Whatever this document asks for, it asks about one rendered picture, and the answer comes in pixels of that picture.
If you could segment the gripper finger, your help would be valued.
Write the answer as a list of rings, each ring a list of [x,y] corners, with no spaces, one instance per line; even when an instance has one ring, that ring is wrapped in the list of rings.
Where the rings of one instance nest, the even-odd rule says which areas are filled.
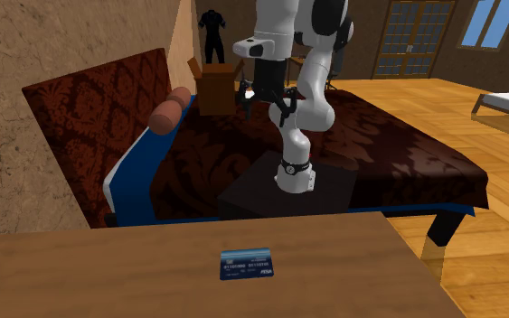
[[[297,88],[283,88],[283,94],[281,96],[273,90],[272,91],[273,102],[280,110],[280,118],[278,127],[284,126],[285,120],[291,115],[294,115],[297,111]]]
[[[252,88],[252,83],[246,79],[242,79],[239,85],[238,101],[240,102],[242,109],[245,111],[245,118],[247,120],[250,119],[251,103],[254,95],[255,92]]]

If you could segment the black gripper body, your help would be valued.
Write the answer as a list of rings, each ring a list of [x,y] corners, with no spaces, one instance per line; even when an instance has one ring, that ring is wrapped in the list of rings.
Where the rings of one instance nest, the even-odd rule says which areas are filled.
[[[254,80],[252,83],[258,99],[282,98],[284,94],[284,81],[287,70],[287,61],[255,60]]]

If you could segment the open brown cardboard box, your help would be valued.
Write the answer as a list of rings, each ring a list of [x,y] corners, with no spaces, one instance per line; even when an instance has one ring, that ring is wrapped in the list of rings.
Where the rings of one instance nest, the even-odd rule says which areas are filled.
[[[235,84],[244,61],[234,66],[230,63],[204,64],[200,69],[195,58],[188,66],[196,83],[196,99],[201,116],[232,116],[236,114]]]

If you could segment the brown bolster pillow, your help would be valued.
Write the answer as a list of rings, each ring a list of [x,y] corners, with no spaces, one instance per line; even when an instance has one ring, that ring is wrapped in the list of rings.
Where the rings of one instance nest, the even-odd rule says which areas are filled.
[[[191,102],[192,94],[186,87],[177,87],[171,90],[166,99],[175,101],[182,109],[186,109]]]
[[[181,105],[174,100],[167,100],[153,110],[148,120],[148,127],[156,135],[164,136],[176,128],[181,116]]]

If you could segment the black suit on mannequin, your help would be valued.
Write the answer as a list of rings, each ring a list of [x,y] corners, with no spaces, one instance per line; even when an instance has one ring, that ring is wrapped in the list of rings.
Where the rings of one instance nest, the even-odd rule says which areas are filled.
[[[212,63],[212,55],[214,52],[217,54],[218,62],[224,63],[225,57],[220,29],[224,29],[226,27],[226,22],[222,15],[215,10],[210,9],[202,14],[201,19],[198,22],[198,27],[206,30],[204,44],[205,63]]]

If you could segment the dark robot stand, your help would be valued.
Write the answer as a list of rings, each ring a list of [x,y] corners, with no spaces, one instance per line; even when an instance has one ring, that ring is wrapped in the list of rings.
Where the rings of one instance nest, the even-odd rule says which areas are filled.
[[[221,220],[245,220],[344,213],[349,209],[357,176],[355,161],[315,147],[311,161],[316,185],[291,194],[274,181],[281,155],[267,151],[218,197]]]

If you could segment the dark red patterned bed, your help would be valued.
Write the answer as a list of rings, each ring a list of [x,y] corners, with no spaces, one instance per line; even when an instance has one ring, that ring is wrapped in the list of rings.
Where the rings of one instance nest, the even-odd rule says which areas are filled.
[[[219,195],[281,138],[265,104],[249,117],[203,116],[190,97],[164,136],[147,120],[173,93],[165,51],[154,49],[27,86],[27,100],[93,228],[215,220]],[[336,120],[310,135],[323,172],[339,165],[354,184],[330,186],[347,211],[431,214],[447,242],[465,214],[488,205],[484,170],[460,152],[343,90],[326,98]]]

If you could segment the wooden glazed double door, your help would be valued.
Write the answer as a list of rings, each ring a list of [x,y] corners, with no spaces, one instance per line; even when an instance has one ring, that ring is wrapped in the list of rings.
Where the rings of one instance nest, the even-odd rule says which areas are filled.
[[[392,0],[372,77],[430,76],[455,0]]]

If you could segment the blue bank card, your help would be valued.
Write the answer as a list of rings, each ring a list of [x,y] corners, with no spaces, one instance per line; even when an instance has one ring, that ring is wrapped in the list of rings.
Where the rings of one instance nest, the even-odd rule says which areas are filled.
[[[221,281],[274,276],[269,248],[226,250],[221,253]]]

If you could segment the wooden framed window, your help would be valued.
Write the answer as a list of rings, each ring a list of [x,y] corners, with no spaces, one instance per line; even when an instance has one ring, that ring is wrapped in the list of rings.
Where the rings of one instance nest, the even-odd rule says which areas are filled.
[[[457,48],[501,51],[509,34],[509,0],[473,0]]]

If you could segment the brown wooden table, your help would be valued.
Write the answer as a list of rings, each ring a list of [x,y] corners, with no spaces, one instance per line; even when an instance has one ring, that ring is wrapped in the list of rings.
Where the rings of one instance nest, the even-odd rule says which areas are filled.
[[[274,276],[221,281],[269,248]],[[0,318],[465,318],[378,212],[0,235]]]

